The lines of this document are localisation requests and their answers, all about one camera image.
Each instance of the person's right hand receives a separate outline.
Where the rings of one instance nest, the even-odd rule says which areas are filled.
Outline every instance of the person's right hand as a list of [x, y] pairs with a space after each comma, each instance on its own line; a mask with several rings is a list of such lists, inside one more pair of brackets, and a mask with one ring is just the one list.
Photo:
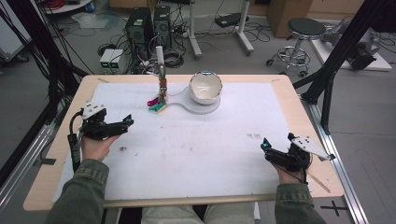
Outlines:
[[105, 140], [93, 140], [88, 137], [82, 137], [81, 149], [82, 159], [91, 159], [96, 161], [102, 161], [105, 159], [109, 152], [109, 148], [114, 141], [116, 141], [120, 135], [109, 137]]
[[279, 184], [301, 184], [301, 172], [289, 172], [285, 167], [271, 163], [279, 175]]

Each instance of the black metal frame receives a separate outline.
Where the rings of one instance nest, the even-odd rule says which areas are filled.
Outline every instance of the black metal frame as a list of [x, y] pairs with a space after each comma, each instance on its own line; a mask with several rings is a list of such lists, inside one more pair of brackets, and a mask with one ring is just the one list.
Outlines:
[[301, 95], [303, 100], [311, 105], [315, 105], [319, 96], [324, 92], [320, 124], [327, 135], [330, 134], [329, 116], [335, 75], [364, 33], [384, 11], [388, 1], [365, 0], [323, 66], [311, 76], [293, 83], [294, 89], [298, 89], [312, 82], [308, 91]]

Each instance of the cardboard box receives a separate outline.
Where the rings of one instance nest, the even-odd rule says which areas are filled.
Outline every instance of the cardboard box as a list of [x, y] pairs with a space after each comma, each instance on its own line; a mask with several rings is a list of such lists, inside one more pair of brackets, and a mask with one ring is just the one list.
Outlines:
[[149, 7], [150, 11], [153, 12], [157, 5], [157, 0], [109, 0], [110, 7], [128, 11], [128, 8], [134, 7]]
[[268, 24], [274, 37], [290, 36], [288, 22], [293, 18], [305, 18], [313, 0], [272, 0], [267, 11]]

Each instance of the electronic device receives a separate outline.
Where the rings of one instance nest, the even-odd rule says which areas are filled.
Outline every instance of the electronic device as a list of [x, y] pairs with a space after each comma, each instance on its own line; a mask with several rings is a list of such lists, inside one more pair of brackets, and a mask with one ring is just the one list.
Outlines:
[[154, 11], [154, 32], [157, 36], [157, 46], [163, 49], [172, 48], [171, 33], [171, 8], [169, 6], [156, 6]]
[[241, 13], [233, 13], [228, 16], [222, 16], [215, 18], [215, 23], [219, 25], [221, 28], [225, 28], [232, 25], [237, 25], [241, 20]]
[[269, 141], [264, 138], [260, 147], [265, 152], [265, 159], [280, 167], [284, 167], [288, 172], [303, 172], [303, 179], [306, 184], [306, 172], [311, 164], [311, 153], [319, 157], [321, 161], [331, 161], [335, 159], [333, 154], [328, 155], [312, 139], [296, 137], [289, 133], [290, 147], [288, 152], [283, 152], [272, 148]]
[[104, 105], [87, 102], [85, 108], [81, 108], [70, 120], [70, 127], [73, 127], [74, 120], [78, 116], [82, 116], [82, 125], [79, 136], [73, 133], [70, 128], [70, 134], [67, 135], [69, 142], [73, 170], [76, 171], [80, 161], [80, 145], [82, 136], [89, 137], [94, 140], [104, 140], [112, 136], [128, 133], [128, 128], [134, 124], [132, 115], [128, 115], [125, 119], [116, 123], [105, 122], [106, 108]]
[[172, 3], [182, 4], [182, 5], [190, 4], [190, 0], [165, 0], [164, 2], [172, 2]]
[[134, 7], [125, 25], [128, 40], [131, 44], [133, 57], [142, 60], [151, 58], [154, 38], [151, 13], [148, 7]]
[[125, 55], [123, 49], [106, 49], [100, 64], [104, 74], [122, 74], [125, 68]]

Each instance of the gray floor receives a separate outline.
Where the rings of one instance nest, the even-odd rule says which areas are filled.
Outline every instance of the gray floor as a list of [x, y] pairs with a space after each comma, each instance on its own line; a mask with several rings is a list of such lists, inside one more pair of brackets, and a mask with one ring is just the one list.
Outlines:
[[[70, 15], [59, 18], [61, 26], [73, 31], [65, 37], [77, 51], [78, 55], [96, 74], [101, 74], [100, 56], [97, 48], [110, 41], [113, 35], [122, 35], [123, 20], [114, 19], [115, 27], [100, 30], [80, 30], [76, 24], [69, 24]], [[201, 16], [196, 19], [196, 30], [208, 30], [213, 17]], [[251, 17], [249, 22], [266, 25], [265, 18]], [[212, 33], [221, 32], [214, 24]], [[192, 75], [197, 71], [210, 70], [217, 74], [254, 74], [270, 75], [282, 71], [281, 63], [268, 67], [265, 61], [272, 57], [278, 48], [289, 43], [285, 39], [274, 38], [270, 31], [264, 31], [271, 38], [270, 42], [253, 41], [255, 51], [250, 55], [243, 51], [243, 46], [236, 34], [226, 36], [207, 35], [198, 38], [203, 57], [195, 61], [190, 43], [183, 56], [184, 64], [177, 69], [167, 69], [168, 74]], [[254, 36], [247, 34], [248, 39]], [[320, 61], [309, 43], [303, 48], [312, 56], [311, 72], [317, 71]], [[395, 55], [385, 49], [380, 55], [394, 66]], [[74, 63], [86, 69], [84, 64], [72, 54]], [[13, 149], [18, 145], [27, 130], [46, 105], [48, 82], [42, 77], [35, 63], [12, 62], [0, 68], [0, 114], [1, 126], [0, 165], [3, 165]], [[300, 80], [298, 71], [291, 69], [288, 76], [292, 82]], [[356, 190], [361, 205], [370, 223], [394, 223], [396, 219], [396, 180], [393, 177], [396, 168], [396, 72], [352, 71], [340, 69], [334, 81], [330, 131], [332, 139], [346, 167], [348, 176]], [[302, 87], [297, 92], [306, 90]], [[32, 167], [23, 182], [18, 186], [6, 209], [0, 214], [0, 223], [42, 223], [46, 213], [23, 211], [22, 204], [35, 179], [37, 167]], [[343, 198], [317, 199], [316, 208], [328, 223], [351, 223], [347, 210], [321, 209], [321, 206], [346, 207]], [[275, 223], [274, 203], [260, 203], [262, 223]]]

